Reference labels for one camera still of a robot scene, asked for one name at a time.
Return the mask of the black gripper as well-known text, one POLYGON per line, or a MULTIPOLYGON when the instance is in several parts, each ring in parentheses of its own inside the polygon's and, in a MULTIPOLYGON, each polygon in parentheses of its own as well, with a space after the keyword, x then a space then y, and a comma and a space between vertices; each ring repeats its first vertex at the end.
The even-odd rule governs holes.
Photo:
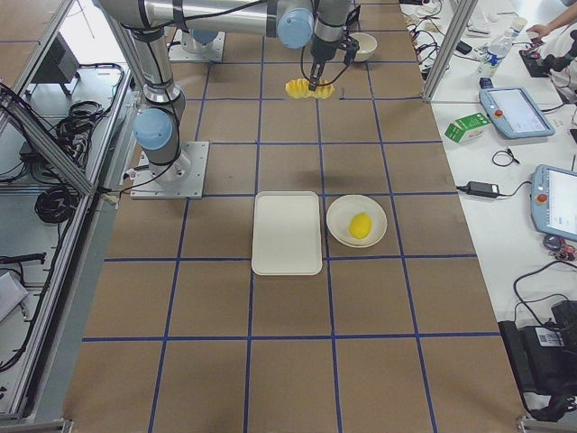
POLYGON ((314 34, 310 49, 313 62, 308 78, 308 88, 317 89, 322 85, 325 63, 332 60, 338 50, 344 52, 343 63, 351 64, 359 49, 359 42, 350 35, 343 36, 339 41, 325 41, 314 34))

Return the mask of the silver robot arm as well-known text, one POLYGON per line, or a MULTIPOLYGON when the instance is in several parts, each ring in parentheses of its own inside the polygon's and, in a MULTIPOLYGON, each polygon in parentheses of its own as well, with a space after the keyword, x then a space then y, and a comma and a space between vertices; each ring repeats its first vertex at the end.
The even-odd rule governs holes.
POLYGON ((97 1, 125 32, 133 50, 131 66, 142 77, 145 107, 133 133, 148 160, 150 182, 180 187, 193 157, 180 137, 186 107, 186 73, 207 71, 222 59, 228 33, 276 38, 286 48, 309 50, 310 71, 290 80, 294 98, 329 97, 333 81, 322 78, 325 64, 343 51, 350 65, 359 43, 350 30, 360 9, 349 1, 97 1))
POLYGON ((182 32, 180 44, 188 52, 203 51, 211 46, 217 36, 218 32, 215 31, 190 29, 182 32))

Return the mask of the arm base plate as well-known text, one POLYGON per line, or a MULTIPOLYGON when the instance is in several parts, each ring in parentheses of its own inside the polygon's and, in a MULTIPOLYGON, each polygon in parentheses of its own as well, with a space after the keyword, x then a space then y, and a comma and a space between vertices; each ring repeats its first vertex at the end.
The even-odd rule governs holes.
POLYGON ((139 170, 134 177, 135 188, 130 189, 134 199, 202 198, 206 177, 209 142, 185 142, 179 158, 167 172, 154 165, 139 170))
POLYGON ((219 32, 208 44, 195 40, 189 33, 177 30, 169 44, 169 60, 185 63, 220 63, 224 54, 225 33, 219 32))

